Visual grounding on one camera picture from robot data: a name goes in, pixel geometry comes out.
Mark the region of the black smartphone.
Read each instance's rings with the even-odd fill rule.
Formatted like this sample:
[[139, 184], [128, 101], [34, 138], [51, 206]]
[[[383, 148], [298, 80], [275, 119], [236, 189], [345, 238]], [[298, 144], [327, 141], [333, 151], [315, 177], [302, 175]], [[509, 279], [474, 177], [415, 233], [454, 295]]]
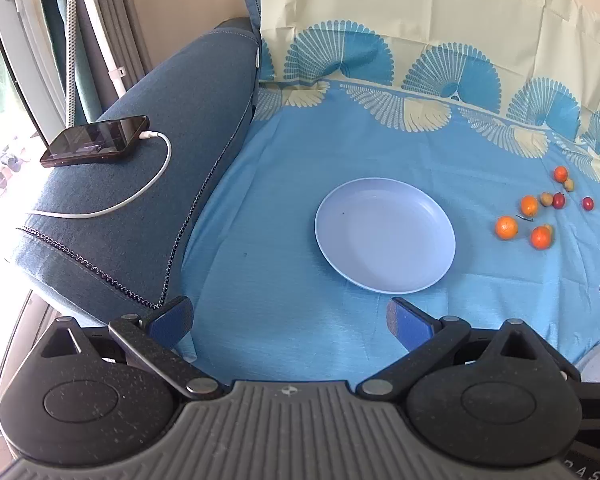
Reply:
[[112, 162], [125, 158], [148, 129], [147, 116], [132, 116], [73, 126], [56, 136], [40, 158], [44, 168]]

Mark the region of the red cherry tomato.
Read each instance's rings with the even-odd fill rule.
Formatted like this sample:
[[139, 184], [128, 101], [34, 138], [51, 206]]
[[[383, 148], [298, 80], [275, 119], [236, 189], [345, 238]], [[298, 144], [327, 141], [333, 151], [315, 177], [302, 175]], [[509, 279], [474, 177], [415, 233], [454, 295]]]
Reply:
[[595, 206], [594, 200], [592, 200], [591, 197], [585, 197], [582, 200], [582, 207], [584, 210], [591, 211], [594, 209], [594, 206]]
[[555, 193], [552, 199], [552, 205], [555, 209], [562, 209], [565, 207], [566, 198], [562, 193]]

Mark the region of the orange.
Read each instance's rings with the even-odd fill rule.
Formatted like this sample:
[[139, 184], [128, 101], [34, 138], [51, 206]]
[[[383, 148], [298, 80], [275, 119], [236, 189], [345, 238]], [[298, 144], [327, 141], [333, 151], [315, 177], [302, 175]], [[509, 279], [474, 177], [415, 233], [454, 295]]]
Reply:
[[539, 202], [535, 196], [527, 195], [519, 201], [519, 211], [524, 218], [534, 218], [538, 214]]
[[543, 226], [537, 226], [531, 231], [530, 244], [536, 250], [545, 250], [550, 248], [552, 241], [550, 233]]
[[500, 240], [512, 240], [518, 234], [517, 220], [511, 216], [501, 216], [495, 222], [494, 231]]

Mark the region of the white braided pole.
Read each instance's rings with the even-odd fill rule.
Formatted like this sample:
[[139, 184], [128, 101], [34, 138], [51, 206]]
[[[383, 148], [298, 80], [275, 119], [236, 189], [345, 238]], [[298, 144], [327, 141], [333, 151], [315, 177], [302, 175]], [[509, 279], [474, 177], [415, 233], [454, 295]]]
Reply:
[[65, 126], [74, 126], [76, 114], [76, 0], [67, 0], [66, 14], [66, 112]]

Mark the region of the light blue plate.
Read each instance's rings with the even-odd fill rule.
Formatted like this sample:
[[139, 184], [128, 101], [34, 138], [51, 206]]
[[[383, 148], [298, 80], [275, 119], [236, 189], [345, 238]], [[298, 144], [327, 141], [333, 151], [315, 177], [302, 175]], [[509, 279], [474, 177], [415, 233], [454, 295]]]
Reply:
[[437, 284], [456, 253], [455, 232], [441, 206], [419, 188], [387, 178], [334, 188], [317, 208], [314, 235], [338, 274], [385, 295]]

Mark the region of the blue fan-pattern sheet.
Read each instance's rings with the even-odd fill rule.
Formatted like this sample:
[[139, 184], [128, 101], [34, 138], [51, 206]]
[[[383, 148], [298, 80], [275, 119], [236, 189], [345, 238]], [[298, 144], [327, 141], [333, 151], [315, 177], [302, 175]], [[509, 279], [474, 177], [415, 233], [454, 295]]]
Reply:
[[[314, 235], [324, 197], [362, 178], [413, 185], [452, 223], [451, 269], [407, 294], [417, 307], [481, 327], [522, 318], [570, 361], [600, 344], [600, 14], [578, 0], [259, 6], [256, 118], [182, 263], [187, 361], [224, 382], [360, 382], [403, 356], [394, 295], [347, 281]], [[512, 240], [495, 234], [501, 216]], [[536, 250], [547, 223], [554, 240]]]

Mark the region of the white window frame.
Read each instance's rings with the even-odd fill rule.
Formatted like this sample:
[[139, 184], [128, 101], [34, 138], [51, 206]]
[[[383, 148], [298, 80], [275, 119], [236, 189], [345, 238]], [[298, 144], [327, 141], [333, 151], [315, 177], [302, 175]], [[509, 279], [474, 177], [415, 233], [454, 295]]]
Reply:
[[0, 0], [0, 40], [21, 99], [42, 138], [65, 129], [66, 98], [41, 0]]

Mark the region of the grey curtain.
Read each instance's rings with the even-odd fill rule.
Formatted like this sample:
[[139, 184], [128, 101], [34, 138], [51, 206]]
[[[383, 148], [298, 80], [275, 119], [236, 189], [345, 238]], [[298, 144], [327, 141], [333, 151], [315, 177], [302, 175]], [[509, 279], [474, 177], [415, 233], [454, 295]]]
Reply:
[[133, 0], [83, 0], [117, 96], [152, 69]]

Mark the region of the orange top small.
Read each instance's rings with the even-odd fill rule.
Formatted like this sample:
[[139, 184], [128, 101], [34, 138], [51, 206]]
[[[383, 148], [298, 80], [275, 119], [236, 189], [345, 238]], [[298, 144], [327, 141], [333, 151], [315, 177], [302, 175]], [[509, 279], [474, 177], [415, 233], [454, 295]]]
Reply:
[[556, 182], [565, 183], [569, 178], [567, 168], [564, 166], [556, 167], [553, 172], [553, 177]]

